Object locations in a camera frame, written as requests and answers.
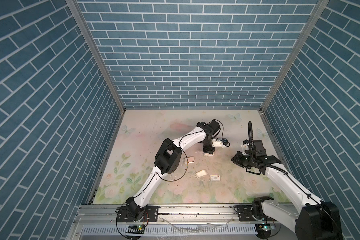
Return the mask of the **staple box tray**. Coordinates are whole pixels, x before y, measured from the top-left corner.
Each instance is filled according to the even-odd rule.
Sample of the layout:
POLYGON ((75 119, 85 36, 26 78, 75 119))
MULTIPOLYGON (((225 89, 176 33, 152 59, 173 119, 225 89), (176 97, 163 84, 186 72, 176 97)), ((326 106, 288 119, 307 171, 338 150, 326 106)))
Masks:
POLYGON ((196 177, 197 178, 201 178, 201 177, 206 176, 206 175, 208 175, 206 170, 201 170, 201 171, 196 172, 196 177))

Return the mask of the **staple box sleeve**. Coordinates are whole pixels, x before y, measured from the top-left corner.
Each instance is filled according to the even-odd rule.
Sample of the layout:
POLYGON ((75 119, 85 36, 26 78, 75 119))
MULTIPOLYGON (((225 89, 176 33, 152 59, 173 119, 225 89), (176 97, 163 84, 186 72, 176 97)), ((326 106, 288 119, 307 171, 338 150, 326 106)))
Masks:
POLYGON ((220 177, 220 175, 210 175, 210 181, 211 182, 220 182, 221 177, 220 177))

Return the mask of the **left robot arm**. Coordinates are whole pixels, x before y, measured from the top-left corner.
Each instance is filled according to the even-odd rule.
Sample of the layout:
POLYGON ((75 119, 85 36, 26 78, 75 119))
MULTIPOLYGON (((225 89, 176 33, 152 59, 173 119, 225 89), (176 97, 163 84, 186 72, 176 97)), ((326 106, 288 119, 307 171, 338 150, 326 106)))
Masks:
POLYGON ((166 176, 172 174, 180 165, 182 154, 193 145, 200 143, 207 155, 215 152, 214 141, 218 134, 224 133, 224 125, 218 120, 210 122, 198 122, 196 127, 189 133, 175 140, 165 139, 155 155, 154 167, 143 184, 141 189, 132 197, 129 197, 125 204, 128 216, 134 221, 140 220, 146 211, 153 193, 161 182, 168 182, 166 176))

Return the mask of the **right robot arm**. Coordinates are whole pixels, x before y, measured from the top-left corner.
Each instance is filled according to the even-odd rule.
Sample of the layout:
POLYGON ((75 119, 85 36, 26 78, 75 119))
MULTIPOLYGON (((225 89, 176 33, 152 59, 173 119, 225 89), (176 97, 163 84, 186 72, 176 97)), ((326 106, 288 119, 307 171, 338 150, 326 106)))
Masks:
POLYGON ((324 202, 297 181, 275 156, 268 156, 260 140, 245 140, 232 162, 247 173, 257 169, 279 187, 293 204, 286 207, 272 197, 257 197, 252 203, 255 220, 272 218, 294 232, 299 240, 343 239, 340 213, 332 202, 324 202))

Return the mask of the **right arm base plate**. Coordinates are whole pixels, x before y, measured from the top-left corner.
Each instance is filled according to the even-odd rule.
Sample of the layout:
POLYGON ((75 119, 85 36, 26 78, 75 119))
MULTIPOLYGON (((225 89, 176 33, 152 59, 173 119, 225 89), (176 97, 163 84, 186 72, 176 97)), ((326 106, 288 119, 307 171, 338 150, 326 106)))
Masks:
POLYGON ((240 222, 276 222, 276 220, 270 217, 255 217, 255 215, 253 214, 252 205, 234 205, 233 209, 237 214, 240 222))

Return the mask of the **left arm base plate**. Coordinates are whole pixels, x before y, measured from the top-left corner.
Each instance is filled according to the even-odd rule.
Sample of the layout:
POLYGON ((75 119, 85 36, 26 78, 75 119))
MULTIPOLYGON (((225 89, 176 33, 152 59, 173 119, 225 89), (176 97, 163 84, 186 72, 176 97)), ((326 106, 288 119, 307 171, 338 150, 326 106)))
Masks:
POLYGON ((138 210, 129 210, 128 207, 122 206, 117 208, 117 221, 121 223, 132 223, 132 222, 142 222, 145 221, 157 222, 159 215, 159 206, 148 205, 144 208, 138 210))

